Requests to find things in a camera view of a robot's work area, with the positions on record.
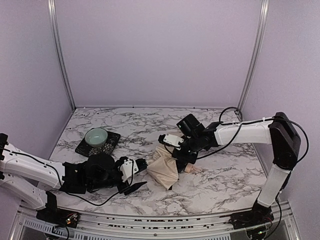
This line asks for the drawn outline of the beige and black folding umbrella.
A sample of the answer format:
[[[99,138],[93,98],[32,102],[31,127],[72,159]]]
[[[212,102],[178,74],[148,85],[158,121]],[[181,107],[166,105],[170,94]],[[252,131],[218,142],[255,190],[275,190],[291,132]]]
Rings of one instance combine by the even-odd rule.
[[[184,139],[184,142],[181,144],[181,148],[178,150],[192,151],[185,146],[188,140],[187,137],[178,135],[176,132],[169,132],[168,134],[176,135]],[[171,190],[173,185],[179,180],[179,173],[191,172],[191,168],[194,165],[191,163],[184,164],[173,158],[172,153],[174,149],[175,148],[172,146],[163,145],[158,142],[147,167],[148,174],[166,190]]]

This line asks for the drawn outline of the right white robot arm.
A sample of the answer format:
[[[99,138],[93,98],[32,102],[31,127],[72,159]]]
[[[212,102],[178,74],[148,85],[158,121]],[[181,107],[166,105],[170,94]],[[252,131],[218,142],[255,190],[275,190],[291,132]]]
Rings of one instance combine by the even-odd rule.
[[[284,113],[258,120],[208,122],[193,113],[169,135],[167,151],[180,167],[201,168],[182,195],[188,212],[209,214],[274,203],[290,172],[306,156],[309,140]]]

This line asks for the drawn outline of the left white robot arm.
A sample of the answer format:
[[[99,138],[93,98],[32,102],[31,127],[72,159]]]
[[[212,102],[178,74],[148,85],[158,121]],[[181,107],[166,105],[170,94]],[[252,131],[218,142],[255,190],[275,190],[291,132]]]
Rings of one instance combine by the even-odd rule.
[[[29,179],[77,198],[109,188],[128,195],[145,184],[135,183],[134,176],[147,166],[143,158],[133,160],[124,156],[114,160],[104,152],[91,155],[81,163],[50,161],[16,148],[8,143],[6,134],[0,135],[0,185],[37,211],[56,206],[57,199],[54,194],[32,185]]]

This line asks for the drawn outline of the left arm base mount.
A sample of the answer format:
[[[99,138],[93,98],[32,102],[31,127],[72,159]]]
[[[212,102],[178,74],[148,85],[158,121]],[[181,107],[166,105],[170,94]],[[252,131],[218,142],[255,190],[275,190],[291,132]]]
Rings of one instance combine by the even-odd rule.
[[[80,214],[73,210],[58,208],[57,197],[49,191],[45,192],[46,203],[43,209],[37,210],[36,218],[48,223],[57,224],[62,227],[76,228]]]

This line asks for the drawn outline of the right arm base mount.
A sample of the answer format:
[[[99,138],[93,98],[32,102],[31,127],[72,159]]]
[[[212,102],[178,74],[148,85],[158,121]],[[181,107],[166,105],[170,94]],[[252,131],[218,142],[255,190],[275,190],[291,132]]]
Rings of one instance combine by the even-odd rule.
[[[274,219],[270,206],[265,207],[255,201],[250,210],[232,213],[228,223],[232,224],[233,228],[237,230],[264,223],[271,223]]]

